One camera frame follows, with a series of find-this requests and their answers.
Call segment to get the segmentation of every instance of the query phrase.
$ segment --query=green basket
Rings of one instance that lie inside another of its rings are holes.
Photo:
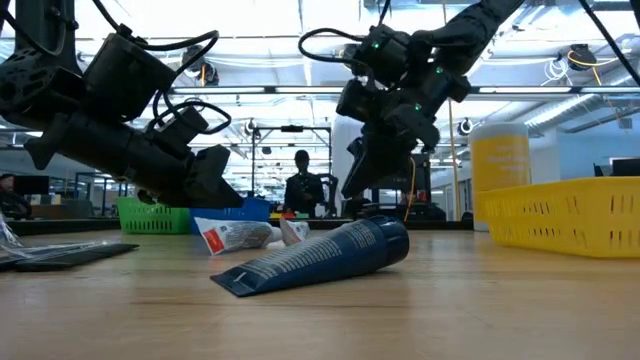
[[[189,209],[147,205],[131,197],[118,198],[120,227],[126,234],[189,234]]]

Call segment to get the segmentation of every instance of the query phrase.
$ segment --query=yellow plastic crate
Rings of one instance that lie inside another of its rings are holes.
[[[640,178],[601,177],[481,192],[489,232],[506,246],[640,257]]]

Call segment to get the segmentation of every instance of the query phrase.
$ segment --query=red label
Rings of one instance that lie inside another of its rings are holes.
[[[203,235],[205,240],[207,241],[207,245],[209,245],[209,249],[211,249],[211,252],[215,254],[219,251],[224,250],[224,244],[220,240],[220,236],[218,236],[218,233],[215,229],[211,229],[205,232]]]

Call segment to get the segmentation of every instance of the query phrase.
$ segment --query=blue bin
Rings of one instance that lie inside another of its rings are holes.
[[[215,219],[215,220],[246,220],[246,221],[269,221],[269,210],[271,204],[267,200],[258,198],[245,198],[241,208],[227,209],[189,209],[191,216],[191,232],[199,234],[198,226],[194,218]]]

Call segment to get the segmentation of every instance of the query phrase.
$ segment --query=wooden table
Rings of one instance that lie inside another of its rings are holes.
[[[0,274],[0,359],[640,359],[640,261],[497,247],[413,232],[375,275],[237,299],[189,236],[50,239],[139,251],[65,273]]]

